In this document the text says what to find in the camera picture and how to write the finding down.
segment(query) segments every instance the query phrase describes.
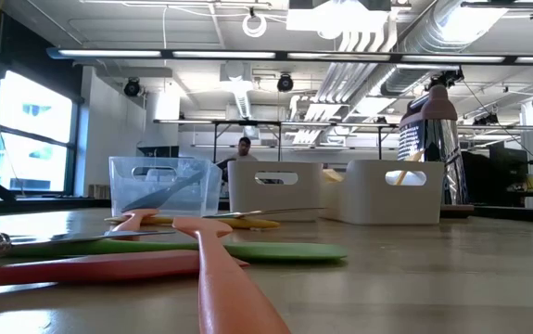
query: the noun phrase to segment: red spatula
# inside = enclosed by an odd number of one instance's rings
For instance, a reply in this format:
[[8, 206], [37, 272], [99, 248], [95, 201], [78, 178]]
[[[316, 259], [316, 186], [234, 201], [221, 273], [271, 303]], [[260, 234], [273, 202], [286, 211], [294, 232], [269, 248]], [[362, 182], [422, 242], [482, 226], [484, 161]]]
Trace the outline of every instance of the red spatula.
[[290, 333], [268, 298], [222, 246], [233, 230], [217, 220], [182, 217], [173, 227], [200, 245], [199, 304], [203, 334]]
[[[236, 260], [235, 265], [247, 263]], [[106, 282], [194, 274], [196, 250], [163, 250], [91, 255], [66, 260], [0, 266], [0, 286], [44, 282]]]

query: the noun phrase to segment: white ceiling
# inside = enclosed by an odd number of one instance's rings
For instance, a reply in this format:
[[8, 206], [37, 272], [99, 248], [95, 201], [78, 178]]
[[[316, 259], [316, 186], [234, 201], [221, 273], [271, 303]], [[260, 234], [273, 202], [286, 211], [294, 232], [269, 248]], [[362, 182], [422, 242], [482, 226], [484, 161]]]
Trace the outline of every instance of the white ceiling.
[[[411, 0], [413, 9], [400, 19], [399, 29], [404, 29], [431, 0]], [[286, 0], [270, 1], [274, 10], [269, 14], [285, 15]], [[206, 8], [190, 8], [209, 14]], [[245, 13], [245, 9], [217, 8], [218, 14]], [[13, 18], [42, 35], [55, 45], [80, 46], [69, 34], [84, 46], [114, 48], [162, 48], [161, 7], [127, 7], [109, 4], [83, 4], [79, 0], [13, 0], [6, 1], [5, 11]], [[50, 19], [63, 27], [58, 28]], [[315, 32], [290, 32], [284, 23], [268, 20], [268, 30], [260, 38], [246, 36], [241, 28], [242, 17], [218, 18], [224, 47], [229, 49], [279, 49], [279, 50], [333, 50], [334, 41], [320, 38]], [[168, 48], [220, 48], [220, 41], [211, 17], [185, 13], [173, 8], [166, 12], [166, 37]], [[467, 50], [471, 53], [533, 53], [533, 20], [501, 19], [495, 26]], [[224, 109], [233, 104], [230, 93], [219, 90], [220, 61], [168, 61], [182, 83], [192, 92], [189, 96], [200, 109]], [[107, 66], [121, 67], [163, 67], [163, 61], [120, 61], [108, 62]], [[326, 63], [252, 63], [254, 77], [261, 77], [260, 89], [250, 92], [253, 104], [288, 105], [290, 94], [276, 93], [276, 76], [281, 71], [290, 71], [295, 80], [295, 90], [317, 89], [326, 74]], [[464, 67], [467, 82], [479, 83], [472, 86], [483, 103], [502, 99], [500, 107], [509, 110], [504, 117], [515, 118], [517, 106], [514, 102], [523, 96], [503, 94], [502, 87], [493, 86], [501, 82], [527, 83], [527, 87], [516, 87], [512, 91], [523, 91], [533, 84], [533, 68], [529, 67]], [[479, 107], [469, 90], [459, 85], [450, 90], [452, 99], [460, 113]], [[404, 112], [408, 100], [399, 100], [393, 108]], [[186, 103], [183, 108], [195, 108]]]

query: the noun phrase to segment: white plastic bin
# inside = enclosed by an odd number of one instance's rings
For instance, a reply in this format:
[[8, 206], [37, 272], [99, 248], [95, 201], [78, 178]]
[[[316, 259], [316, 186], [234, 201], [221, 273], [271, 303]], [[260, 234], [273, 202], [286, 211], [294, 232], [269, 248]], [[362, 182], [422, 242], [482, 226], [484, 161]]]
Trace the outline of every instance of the white plastic bin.
[[[230, 161], [227, 170], [231, 212], [320, 207], [321, 163]], [[313, 210], [261, 218], [312, 222], [317, 216]]]
[[110, 157], [111, 213], [155, 191], [203, 173], [199, 182], [173, 194], [158, 209], [164, 216], [203, 216], [219, 210], [222, 170], [207, 160]]
[[[340, 184], [340, 220], [357, 225], [439, 223], [443, 162], [351, 161]], [[395, 186], [400, 171], [409, 171]]]

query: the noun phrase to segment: wooden tabletop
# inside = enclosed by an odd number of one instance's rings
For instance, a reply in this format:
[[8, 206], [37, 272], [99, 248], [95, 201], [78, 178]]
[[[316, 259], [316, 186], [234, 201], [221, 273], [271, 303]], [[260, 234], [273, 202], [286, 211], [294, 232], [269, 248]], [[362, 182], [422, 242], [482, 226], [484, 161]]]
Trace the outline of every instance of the wooden tabletop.
[[[10, 234], [102, 232], [107, 209], [0, 217]], [[149, 240], [187, 239], [185, 236]], [[255, 264], [293, 333], [533, 333], [533, 224], [334, 222], [236, 230], [230, 240], [336, 243], [345, 263]], [[0, 333], [198, 333], [197, 280], [0, 287]]]

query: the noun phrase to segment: green spatula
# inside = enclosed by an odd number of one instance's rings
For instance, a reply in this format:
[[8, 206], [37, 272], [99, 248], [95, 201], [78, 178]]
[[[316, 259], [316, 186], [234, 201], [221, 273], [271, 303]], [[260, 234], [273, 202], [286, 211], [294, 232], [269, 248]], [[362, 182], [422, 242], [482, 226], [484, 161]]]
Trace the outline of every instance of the green spatula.
[[[237, 259], [244, 261], [331, 261], [348, 255], [338, 245], [284, 242], [238, 242], [224, 245]], [[75, 255], [111, 254], [138, 251], [197, 250], [196, 243], [135, 242], [99, 240], [94, 242], [57, 244], [53, 246], [16, 249], [9, 256], [60, 257]]]

